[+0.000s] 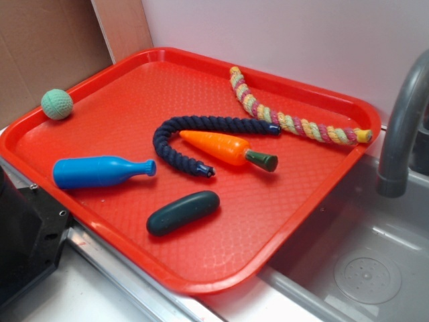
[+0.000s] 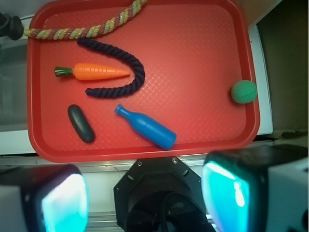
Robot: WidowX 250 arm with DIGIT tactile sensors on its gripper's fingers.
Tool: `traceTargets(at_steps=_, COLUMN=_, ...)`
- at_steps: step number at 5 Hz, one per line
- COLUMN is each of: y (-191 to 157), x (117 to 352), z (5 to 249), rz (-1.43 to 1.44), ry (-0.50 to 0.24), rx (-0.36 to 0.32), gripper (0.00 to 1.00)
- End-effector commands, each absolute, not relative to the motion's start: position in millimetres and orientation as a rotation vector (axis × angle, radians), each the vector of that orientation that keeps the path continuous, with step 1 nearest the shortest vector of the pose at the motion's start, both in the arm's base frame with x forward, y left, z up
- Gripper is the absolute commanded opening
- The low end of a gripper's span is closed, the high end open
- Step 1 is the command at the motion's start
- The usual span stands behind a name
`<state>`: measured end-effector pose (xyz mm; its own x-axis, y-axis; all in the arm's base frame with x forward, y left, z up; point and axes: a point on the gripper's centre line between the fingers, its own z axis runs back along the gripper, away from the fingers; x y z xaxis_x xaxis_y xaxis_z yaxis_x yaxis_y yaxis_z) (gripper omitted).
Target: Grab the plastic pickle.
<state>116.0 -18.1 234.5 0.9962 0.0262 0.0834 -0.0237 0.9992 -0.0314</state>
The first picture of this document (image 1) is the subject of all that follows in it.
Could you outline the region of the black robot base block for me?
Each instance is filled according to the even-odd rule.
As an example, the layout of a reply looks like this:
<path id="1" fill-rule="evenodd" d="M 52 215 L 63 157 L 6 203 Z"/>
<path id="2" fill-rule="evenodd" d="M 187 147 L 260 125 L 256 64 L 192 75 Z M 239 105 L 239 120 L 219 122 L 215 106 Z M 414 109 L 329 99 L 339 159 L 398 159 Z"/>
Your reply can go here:
<path id="1" fill-rule="evenodd" d="M 70 222 L 43 188 L 17 188 L 1 169 L 2 309 L 57 269 Z"/>

